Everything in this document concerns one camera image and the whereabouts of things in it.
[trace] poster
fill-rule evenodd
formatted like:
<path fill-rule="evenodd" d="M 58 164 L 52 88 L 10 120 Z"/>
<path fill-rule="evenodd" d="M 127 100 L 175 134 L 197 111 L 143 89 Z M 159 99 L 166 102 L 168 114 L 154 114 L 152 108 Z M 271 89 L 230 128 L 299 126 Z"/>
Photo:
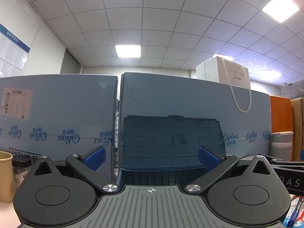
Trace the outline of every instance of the poster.
<path fill-rule="evenodd" d="M 23 75 L 30 48 L 0 24 L 0 78 Z"/>

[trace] plastic crate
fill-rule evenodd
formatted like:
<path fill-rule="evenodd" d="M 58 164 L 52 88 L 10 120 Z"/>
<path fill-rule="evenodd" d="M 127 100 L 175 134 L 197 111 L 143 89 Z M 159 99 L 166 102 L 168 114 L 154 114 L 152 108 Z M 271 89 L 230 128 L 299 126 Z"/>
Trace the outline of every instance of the plastic crate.
<path fill-rule="evenodd" d="M 123 131 L 120 186 L 182 187 L 206 173 L 198 158 L 200 145 L 225 154 L 216 119 L 128 116 Z"/>

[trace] drop ceiling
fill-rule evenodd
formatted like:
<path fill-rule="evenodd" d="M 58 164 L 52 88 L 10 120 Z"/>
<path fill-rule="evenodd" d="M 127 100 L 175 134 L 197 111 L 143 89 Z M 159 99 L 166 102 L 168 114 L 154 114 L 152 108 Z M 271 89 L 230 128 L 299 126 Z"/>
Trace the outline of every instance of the drop ceiling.
<path fill-rule="evenodd" d="M 235 57 L 253 80 L 304 79 L 304 0 L 282 24 L 262 11 L 271 0 L 28 0 L 85 66 L 195 70 L 213 54 Z M 118 58 L 115 45 L 141 45 Z M 282 75 L 264 80 L 275 70 Z"/>

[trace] crosshair marking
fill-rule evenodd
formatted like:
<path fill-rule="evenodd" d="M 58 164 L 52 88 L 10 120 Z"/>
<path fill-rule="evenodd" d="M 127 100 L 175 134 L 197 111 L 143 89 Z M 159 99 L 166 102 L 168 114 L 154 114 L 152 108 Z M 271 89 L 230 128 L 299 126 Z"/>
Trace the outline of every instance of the crosshair marking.
<path fill-rule="evenodd" d="M 154 193 L 154 192 L 157 191 L 157 190 L 154 189 L 154 188 L 150 188 L 150 189 L 148 189 L 148 190 L 146 190 L 146 191 L 148 191 L 148 192 L 150 192 L 150 193 Z"/>

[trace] orange box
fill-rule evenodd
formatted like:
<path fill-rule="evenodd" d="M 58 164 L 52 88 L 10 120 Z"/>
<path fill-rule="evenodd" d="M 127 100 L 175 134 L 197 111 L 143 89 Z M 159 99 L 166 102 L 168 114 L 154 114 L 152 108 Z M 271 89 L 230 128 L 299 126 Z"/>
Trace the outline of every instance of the orange box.
<path fill-rule="evenodd" d="M 291 101 L 286 97 L 270 96 L 271 133 L 293 131 Z"/>

